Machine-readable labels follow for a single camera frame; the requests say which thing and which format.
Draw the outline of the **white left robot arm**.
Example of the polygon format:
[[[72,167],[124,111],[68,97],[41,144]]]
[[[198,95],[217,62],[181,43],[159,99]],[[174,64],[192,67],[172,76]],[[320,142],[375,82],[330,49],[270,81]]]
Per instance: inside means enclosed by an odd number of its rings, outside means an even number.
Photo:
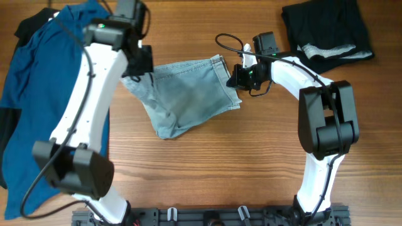
[[[95,223],[126,223],[130,205],[112,187],[114,165],[101,155],[102,130],[119,79],[132,68],[138,75],[153,69],[151,47],[139,45],[148,26],[121,14],[85,27],[84,40],[76,41],[82,62],[66,109],[49,140],[33,146],[40,172],[27,194],[44,179],[86,204]]]

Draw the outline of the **light blue denim shorts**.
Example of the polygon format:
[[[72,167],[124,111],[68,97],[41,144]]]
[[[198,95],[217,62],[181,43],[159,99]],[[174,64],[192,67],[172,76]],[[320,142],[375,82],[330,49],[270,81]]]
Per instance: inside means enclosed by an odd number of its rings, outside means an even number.
[[[228,110],[242,100],[226,85],[230,74],[222,55],[154,67],[126,76],[122,84],[143,104],[161,139],[173,139]]]

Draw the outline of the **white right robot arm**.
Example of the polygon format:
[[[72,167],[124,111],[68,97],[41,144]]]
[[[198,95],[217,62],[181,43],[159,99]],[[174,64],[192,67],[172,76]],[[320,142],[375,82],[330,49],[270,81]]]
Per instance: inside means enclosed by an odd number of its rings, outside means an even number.
[[[298,100],[298,138],[307,158],[293,209],[305,222],[325,220],[336,172],[359,139],[352,85],[320,76],[295,56],[245,51],[239,55],[242,63],[235,65],[228,87],[250,92],[268,82],[284,87]]]

